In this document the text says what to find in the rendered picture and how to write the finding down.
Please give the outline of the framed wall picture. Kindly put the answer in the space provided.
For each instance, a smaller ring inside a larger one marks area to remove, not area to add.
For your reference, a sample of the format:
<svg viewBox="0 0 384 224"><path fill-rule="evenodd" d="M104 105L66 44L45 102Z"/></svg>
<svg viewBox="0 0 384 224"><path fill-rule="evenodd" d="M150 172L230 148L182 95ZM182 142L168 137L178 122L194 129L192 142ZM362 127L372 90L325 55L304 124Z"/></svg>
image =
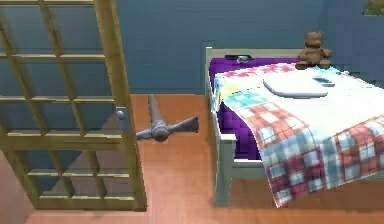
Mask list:
<svg viewBox="0 0 384 224"><path fill-rule="evenodd" d="M384 0L366 0L363 14L369 16L383 16Z"/></svg>

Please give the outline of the black flat device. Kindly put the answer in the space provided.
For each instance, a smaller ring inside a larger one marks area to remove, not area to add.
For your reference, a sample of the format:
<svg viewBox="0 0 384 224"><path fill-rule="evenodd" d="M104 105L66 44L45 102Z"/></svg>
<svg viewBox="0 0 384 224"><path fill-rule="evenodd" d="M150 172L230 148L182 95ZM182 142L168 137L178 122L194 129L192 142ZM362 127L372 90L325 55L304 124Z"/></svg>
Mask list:
<svg viewBox="0 0 384 224"><path fill-rule="evenodd" d="M227 60L236 61L239 64L246 64L253 59L251 55L225 55Z"/></svg>

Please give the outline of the brown teddy bear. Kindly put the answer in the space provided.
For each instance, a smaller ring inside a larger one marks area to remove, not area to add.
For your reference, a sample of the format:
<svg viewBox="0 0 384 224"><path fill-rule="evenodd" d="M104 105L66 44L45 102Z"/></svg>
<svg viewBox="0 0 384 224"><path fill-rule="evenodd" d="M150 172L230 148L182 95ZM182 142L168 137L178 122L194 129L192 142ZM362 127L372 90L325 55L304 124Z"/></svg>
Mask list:
<svg viewBox="0 0 384 224"><path fill-rule="evenodd" d="M317 66L320 69L329 69L331 56L332 51L323 47L323 32L308 32L305 34L305 47L298 55L299 61L295 68L305 70Z"/></svg>

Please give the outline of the wooden lattice room door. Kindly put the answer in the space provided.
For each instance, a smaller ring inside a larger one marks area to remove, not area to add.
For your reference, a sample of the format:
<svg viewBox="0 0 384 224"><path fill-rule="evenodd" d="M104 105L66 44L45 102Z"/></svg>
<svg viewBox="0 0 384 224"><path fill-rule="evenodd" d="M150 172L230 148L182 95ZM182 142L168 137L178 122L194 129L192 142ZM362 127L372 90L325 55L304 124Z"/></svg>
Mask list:
<svg viewBox="0 0 384 224"><path fill-rule="evenodd" d="M37 210L146 210L116 0L0 0L0 150Z"/></svg>

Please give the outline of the small grey phone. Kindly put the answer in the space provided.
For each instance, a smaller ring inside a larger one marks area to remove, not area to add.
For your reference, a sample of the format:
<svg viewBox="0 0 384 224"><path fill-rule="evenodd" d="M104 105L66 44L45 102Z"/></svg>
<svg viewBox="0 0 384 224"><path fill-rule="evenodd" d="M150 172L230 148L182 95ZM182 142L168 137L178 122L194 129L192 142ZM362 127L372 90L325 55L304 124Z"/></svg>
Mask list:
<svg viewBox="0 0 384 224"><path fill-rule="evenodd" d="M318 82L320 85L322 85L323 87L334 87L335 86L335 84L332 81L330 81L326 78L314 77L314 80L316 82Z"/></svg>

